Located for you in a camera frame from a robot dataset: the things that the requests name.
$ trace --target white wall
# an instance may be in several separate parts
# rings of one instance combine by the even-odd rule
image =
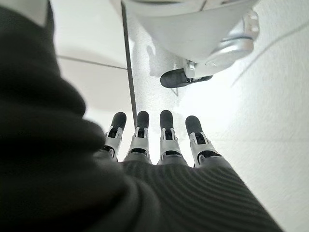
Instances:
[[[105,132],[117,112],[127,123],[119,160],[134,133],[120,0],[52,0],[62,77],[83,96],[85,118]]]

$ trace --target dark gray fabric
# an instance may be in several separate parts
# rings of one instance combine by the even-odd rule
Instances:
[[[42,29],[0,8],[0,231],[281,231],[231,168],[98,156],[104,135],[84,112],[51,9]]]

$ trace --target black fingertip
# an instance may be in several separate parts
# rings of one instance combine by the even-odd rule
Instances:
[[[187,119],[185,120],[185,126],[187,127],[187,132],[189,136],[193,132],[200,133],[203,131],[199,119],[195,116],[187,117]]]
[[[121,127],[121,129],[124,130],[125,125],[126,125],[126,114],[123,112],[118,112],[117,114],[115,114],[114,117],[112,118],[111,126],[115,129]]]
[[[136,119],[136,127],[140,130],[149,127],[149,114],[146,111],[140,111]]]
[[[160,126],[161,126],[161,130],[165,128],[166,131],[170,131],[171,128],[174,128],[173,114],[171,113],[171,111],[164,110],[161,112]]]

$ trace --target white floor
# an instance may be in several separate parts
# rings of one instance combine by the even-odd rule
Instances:
[[[180,60],[128,14],[138,111],[150,115],[150,152],[159,159],[159,115],[169,109],[193,165],[184,121],[199,117],[215,148],[288,232],[309,228],[309,1],[261,0],[255,50],[210,81],[166,89],[159,77]]]

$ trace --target silver metal joint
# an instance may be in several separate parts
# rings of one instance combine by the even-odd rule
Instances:
[[[179,144],[178,144],[178,139],[175,135],[175,130],[174,128],[171,128],[171,134],[172,134],[172,139],[171,140],[167,140],[166,139],[166,133],[165,133],[166,129],[163,128],[161,130],[161,137],[160,137],[160,158],[163,157],[163,155],[167,152],[167,151],[176,151],[179,154],[181,154],[180,148],[179,148]]]
[[[131,152],[132,149],[140,148],[144,149],[146,151],[147,157],[149,157],[149,134],[148,134],[148,128],[144,128],[144,137],[140,138],[138,137],[139,133],[139,127],[135,128],[134,135],[132,136],[132,141],[130,145],[130,149],[128,151],[128,154]]]
[[[200,161],[198,160],[199,159],[198,155],[202,151],[213,151],[218,154],[218,152],[214,149],[213,145],[211,144],[210,140],[206,138],[206,135],[204,134],[204,132],[201,132],[200,134],[204,137],[205,144],[197,144],[197,138],[194,132],[192,132],[189,136],[190,147],[191,147],[194,163],[196,166],[200,164]]]
[[[112,128],[113,127],[110,127],[108,132],[106,133],[105,146],[110,146],[112,148],[109,151],[111,158],[113,160],[117,160],[117,155],[118,155],[119,147],[121,144],[123,131],[121,127],[118,127],[115,138],[111,138],[111,137],[108,137],[108,135]]]

